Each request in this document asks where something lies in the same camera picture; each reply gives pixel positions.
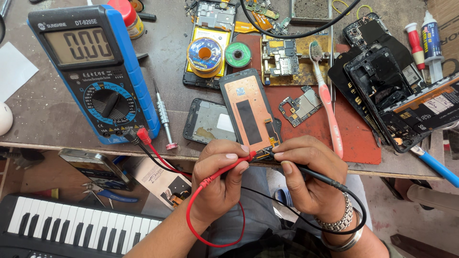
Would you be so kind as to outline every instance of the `digital multimeter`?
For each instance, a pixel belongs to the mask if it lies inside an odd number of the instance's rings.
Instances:
[[[33,11],[27,23],[99,140],[160,122],[121,13],[108,5]]]

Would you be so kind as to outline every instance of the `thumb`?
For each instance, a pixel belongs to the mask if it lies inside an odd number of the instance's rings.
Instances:
[[[302,211],[308,210],[311,203],[311,195],[304,183],[300,170],[291,161],[284,160],[280,164],[284,170],[285,182],[295,207]]]
[[[225,178],[225,201],[236,204],[241,196],[242,172],[249,168],[249,163],[243,161],[228,172]]]

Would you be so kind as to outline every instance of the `pink toothbrush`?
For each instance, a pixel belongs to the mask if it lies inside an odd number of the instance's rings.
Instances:
[[[314,65],[314,75],[319,84],[319,96],[322,100],[325,110],[327,111],[328,124],[330,126],[331,140],[333,142],[333,150],[340,158],[343,158],[343,145],[341,141],[341,134],[336,122],[335,114],[331,106],[331,97],[327,85],[322,78],[322,74],[319,69],[319,61],[322,60],[322,48],[316,40],[309,44],[309,56]]]

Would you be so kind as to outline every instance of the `silver bracelet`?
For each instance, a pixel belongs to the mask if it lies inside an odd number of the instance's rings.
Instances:
[[[356,208],[353,208],[355,213],[358,215],[358,222],[357,222],[357,225],[360,225],[360,223],[362,222],[362,214],[360,213],[360,211],[358,211]],[[341,245],[341,246],[332,246],[326,239],[325,235],[324,235],[324,232],[322,232],[322,236],[321,236],[321,240],[322,240],[322,243],[328,248],[330,249],[331,251],[333,252],[344,252],[344,251],[347,251],[349,249],[351,249],[357,242],[358,240],[360,239],[360,237],[362,236],[362,232],[364,230],[364,227],[362,227],[359,231],[355,232],[351,239],[349,239],[349,241],[347,241],[347,243]]]
[[[341,220],[335,222],[335,223],[326,223],[320,221],[315,215],[313,215],[314,219],[317,221],[317,223],[324,229],[326,230],[331,230],[331,231],[341,231],[345,228],[347,228],[351,222],[352,222],[352,202],[349,200],[349,196],[347,193],[343,193],[344,195],[344,200],[346,201],[346,209],[344,211],[344,215],[341,218]]]

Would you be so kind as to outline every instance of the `finger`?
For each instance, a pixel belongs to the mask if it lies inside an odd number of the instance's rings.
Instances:
[[[212,140],[202,150],[199,155],[198,162],[204,160],[214,154],[220,153],[236,153],[239,157],[247,157],[250,149],[245,145],[241,145],[235,141],[230,140]]]
[[[277,161],[288,160],[298,164],[307,165],[308,168],[314,171],[328,176],[338,182],[342,182],[343,175],[341,175],[340,172],[343,169],[338,169],[335,164],[317,148],[307,147],[293,149],[286,152],[278,152],[274,155],[274,158]]]
[[[292,138],[284,141],[280,145],[274,147],[272,150],[274,153],[284,152],[288,150],[293,150],[297,148],[305,148],[305,147],[314,147],[322,152],[330,159],[340,159],[339,156],[332,151],[329,147],[319,141],[317,138],[312,137],[310,135],[301,136],[298,138]]]
[[[300,170],[290,161],[282,161],[280,164],[284,170],[285,182],[295,207],[302,212],[309,211],[311,206],[311,195],[306,188]]]
[[[220,168],[235,163],[238,155],[235,153],[215,154],[196,163],[193,170],[192,180],[197,184],[201,183],[206,177],[213,175]]]
[[[225,201],[236,204],[241,196],[242,173],[249,168],[249,163],[243,161],[228,172],[225,178]]]

